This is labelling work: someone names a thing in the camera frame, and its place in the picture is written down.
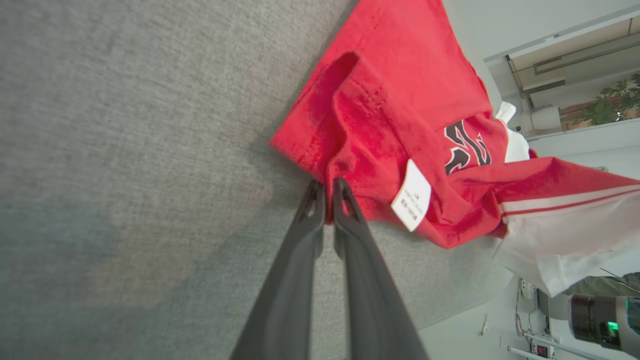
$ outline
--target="clothing tag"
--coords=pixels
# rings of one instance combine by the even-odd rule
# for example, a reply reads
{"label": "clothing tag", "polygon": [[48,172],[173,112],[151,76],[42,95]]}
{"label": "clothing tag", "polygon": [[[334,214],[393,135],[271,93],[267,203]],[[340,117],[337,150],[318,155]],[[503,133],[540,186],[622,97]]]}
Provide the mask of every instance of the clothing tag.
{"label": "clothing tag", "polygon": [[431,184],[424,178],[413,160],[409,159],[406,164],[404,182],[395,199],[391,202],[391,208],[404,226],[409,231],[414,231],[427,215],[430,200]]}

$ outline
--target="green leaves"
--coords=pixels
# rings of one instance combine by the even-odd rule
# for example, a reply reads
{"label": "green leaves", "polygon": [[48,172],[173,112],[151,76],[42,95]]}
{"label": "green leaves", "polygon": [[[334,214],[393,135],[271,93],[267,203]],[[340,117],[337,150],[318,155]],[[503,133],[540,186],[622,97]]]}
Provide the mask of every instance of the green leaves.
{"label": "green leaves", "polygon": [[631,76],[633,86],[627,79],[619,81],[613,88],[604,88],[600,95],[582,111],[582,121],[591,121],[591,125],[608,124],[625,120],[628,110],[640,108],[640,72]]}

